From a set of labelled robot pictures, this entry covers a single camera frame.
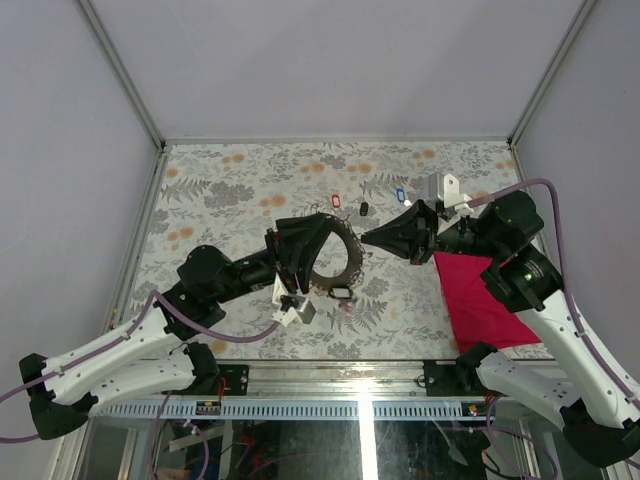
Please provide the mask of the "blue key tag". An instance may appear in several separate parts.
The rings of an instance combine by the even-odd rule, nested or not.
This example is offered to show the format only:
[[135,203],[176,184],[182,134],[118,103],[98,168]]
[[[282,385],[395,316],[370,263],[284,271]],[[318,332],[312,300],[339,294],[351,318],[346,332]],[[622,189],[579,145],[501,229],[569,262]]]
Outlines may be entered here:
[[396,189],[396,198],[397,201],[404,206],[410,207],[412,205],[412,202],[407,198],[406,192],[403,188]]

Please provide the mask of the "large silver keyring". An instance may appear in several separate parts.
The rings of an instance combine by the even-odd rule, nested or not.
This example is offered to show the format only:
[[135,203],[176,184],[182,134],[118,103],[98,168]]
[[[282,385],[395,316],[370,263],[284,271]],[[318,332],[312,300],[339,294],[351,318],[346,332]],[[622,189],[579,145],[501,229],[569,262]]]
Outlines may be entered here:
[[362,275],[365,251],[350,223],[335,215],[321,213],[323,227],[337,235],[345,245],[347,260],[345,269],[335,277],[325,277],[314,270],[310,274],[310,284],[329,293],[333,288],[353,288]]

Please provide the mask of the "black key tag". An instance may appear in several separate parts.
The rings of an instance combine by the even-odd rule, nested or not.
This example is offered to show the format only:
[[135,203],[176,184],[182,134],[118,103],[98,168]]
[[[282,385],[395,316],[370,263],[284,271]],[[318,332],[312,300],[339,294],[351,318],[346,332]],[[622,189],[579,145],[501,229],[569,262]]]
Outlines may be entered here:
[[329,296],[333,299],[349,301],[353,298],[353,290],[349,286],[334,286],[329,290]]

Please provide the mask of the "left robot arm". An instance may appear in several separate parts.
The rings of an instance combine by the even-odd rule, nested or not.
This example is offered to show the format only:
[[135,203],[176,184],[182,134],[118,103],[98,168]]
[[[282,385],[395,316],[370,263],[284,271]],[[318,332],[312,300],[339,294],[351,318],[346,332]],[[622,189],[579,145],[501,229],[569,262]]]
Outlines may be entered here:
[[[212,392],[219,371],[202,334],[229,343],[253,343],[279,327],[308,324],[315,309],[306,298],[315,260],[331,231],[328,216],[277,221],[263,250],[231,260],[213,245],[195,247],[178,268],[178,282],[151,291],[139,316],[65,354],[30,354],[19,362],[29,410],[41,440],[62,437],[90,416],[130,397],[156,392]],[[271,287],[271,326],[253,336],[212,331],[222,304]]]

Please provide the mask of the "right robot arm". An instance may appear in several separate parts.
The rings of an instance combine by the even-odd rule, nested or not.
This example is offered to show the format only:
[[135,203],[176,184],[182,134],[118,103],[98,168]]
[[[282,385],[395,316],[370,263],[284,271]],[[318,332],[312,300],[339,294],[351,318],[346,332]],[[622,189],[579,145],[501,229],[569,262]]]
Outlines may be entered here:
[[567,280],[533,246],[544,222],[531,197],[509,193],[476,218],[464,214],[445,221],[442,214],[419,200],[361,240],[413,265],[436,252],[490,259],[480,275],[489,295],[537,336],[569,379],[563,384],[519,367],[481,342],[459,358],[458,387],[472,395],[487,388],[522,403],[560,429],[596,467],[637,454],[639,384],[581,319]]

